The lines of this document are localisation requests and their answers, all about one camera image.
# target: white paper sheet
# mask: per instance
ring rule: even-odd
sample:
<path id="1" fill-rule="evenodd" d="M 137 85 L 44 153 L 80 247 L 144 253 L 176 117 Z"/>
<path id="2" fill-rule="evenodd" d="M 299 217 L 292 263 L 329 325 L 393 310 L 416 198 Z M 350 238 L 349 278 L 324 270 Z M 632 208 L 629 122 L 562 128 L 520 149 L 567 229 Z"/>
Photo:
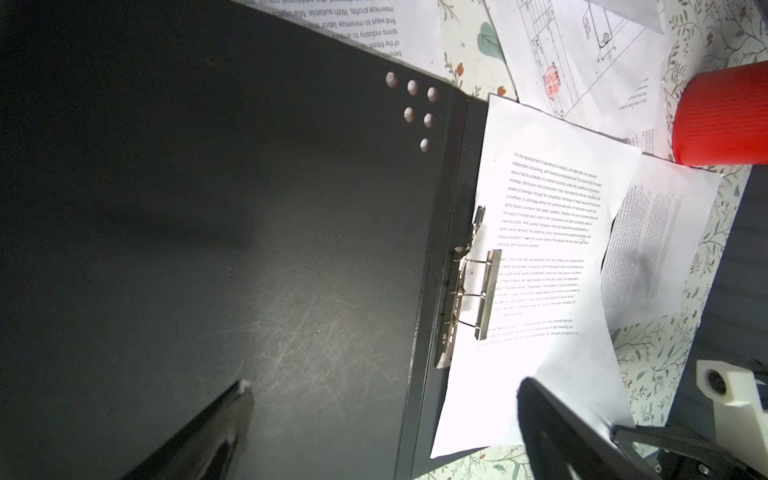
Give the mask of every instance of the white paper sheet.
<path id="1" fill-rule="evenodd" d="M 459 325 L 432 457 L 522 442 L 517 390 L 534 376 L 589 425 L 631 424 L 605 325 L 600 262 L 637 148 L 491 96 L 474 258 L 501 248 L 488 339 Z M 475 318 L 472 305 L 462 315 Z"/>
<path id="2" fill-rule="evenodd" d="M 593 3 L 653 31 L 664 32 L 656 15 L 656 0 L 594 0 Z"/>
<path id="3" fill-rule="evenodd" d="M 435 0 L 234 0 L 445 77 Z"/>
<path id="4" fill-rule="evenodd" d="M 665 35 L 583 0 L 486 4 L 521 103 L 615 137 L 641 129 L 605 118 L 658 68 Z"/>
<path id="5" fill-rule="evenodd" d="M 677 312 L 720 175 L 643 156 L 602 270 L 609 329 Z"/>
<path id="6" fill-rule="evenodd" d="M 667 110 L 662 107 L 658 112 L 656 124 L 651 128 L 645 128 L 642 131 L 624 139 L 625 143 L 633 147 L 640 148 L 643 153 L 655 157 L 672 160 L 672 147 L 670 146 L 670 136 L 667 129 Z"/>
<path id="7" fill-rule="evenodd" d="M 654 128 L 660 114 L 664 112 L 664 107 L 661 65 L 658 65 L 648 72 L 648 76 L 618 111 L 604 118 L 600 131 L 610 131 L 611 135 L 617 138 L 634 137 L 637 132 Z"/>

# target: black folder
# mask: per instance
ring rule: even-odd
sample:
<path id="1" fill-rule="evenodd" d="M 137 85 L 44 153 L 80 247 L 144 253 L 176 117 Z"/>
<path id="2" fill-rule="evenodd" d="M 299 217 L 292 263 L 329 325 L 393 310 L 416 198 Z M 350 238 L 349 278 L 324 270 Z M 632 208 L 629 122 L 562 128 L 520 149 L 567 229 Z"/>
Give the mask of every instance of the black folder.
<path id="1" fill-rule="evenodd" d="M 0 35 L 1 477 L 120 478 L 238 379 L 235 478 L 463 455 L 429 458 L 486 103 L 225 0 L 9 2 Z"/>

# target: red seal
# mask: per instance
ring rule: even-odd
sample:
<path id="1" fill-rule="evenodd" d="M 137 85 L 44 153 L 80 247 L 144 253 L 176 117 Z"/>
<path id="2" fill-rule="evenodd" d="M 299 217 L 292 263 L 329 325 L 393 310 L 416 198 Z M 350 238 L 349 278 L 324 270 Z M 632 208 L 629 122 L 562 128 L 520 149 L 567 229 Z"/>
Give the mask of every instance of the red seal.
<path id="1" fill-rule="evenodd" d="M 560 71 L 554 65 L 547 69 L 544 76 L 544 88 L 547 90 L 547 96 L 550 100 L 554 100 L 560 91 Z"/>

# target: red cylinder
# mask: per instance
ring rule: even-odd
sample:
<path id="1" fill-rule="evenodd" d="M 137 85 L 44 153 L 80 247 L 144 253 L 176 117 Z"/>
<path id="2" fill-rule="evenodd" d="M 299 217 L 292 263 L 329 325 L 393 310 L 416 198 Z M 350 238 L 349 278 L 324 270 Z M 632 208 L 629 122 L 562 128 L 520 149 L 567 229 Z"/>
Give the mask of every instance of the red cylinder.
<path id="1" fill-rule="evenodd" d="M 683 165 L 768 164 L 768 61 L 694 77 L 677 106 L 672 151 Z"/>

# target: floral tablecloth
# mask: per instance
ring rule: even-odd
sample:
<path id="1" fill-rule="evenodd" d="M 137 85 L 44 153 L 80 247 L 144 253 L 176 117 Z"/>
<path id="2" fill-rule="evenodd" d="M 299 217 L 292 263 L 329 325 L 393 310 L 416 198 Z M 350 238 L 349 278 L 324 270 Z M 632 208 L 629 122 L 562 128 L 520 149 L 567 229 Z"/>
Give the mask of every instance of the floral tablecloth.
<path id="1" fill-rule="evenodd" d="M 514 84 L 482 0 L 436 0 L 442 13 L 446 76 L 467 94 L 516 100 Z M 751 0 L 666 0 L 674 46 L 664 73 L 667 129 L 677 102 L 697 73 L 768 60 L 768 32 Z M 611 333 L 635 422 L 664 425 L 707 301 L 749 166 L 708 167 L 723 175 L 712 213 L 690 266 L 680 312 Z M 419 480 L 532 478 L 525 448 L 491 447 Z"/>

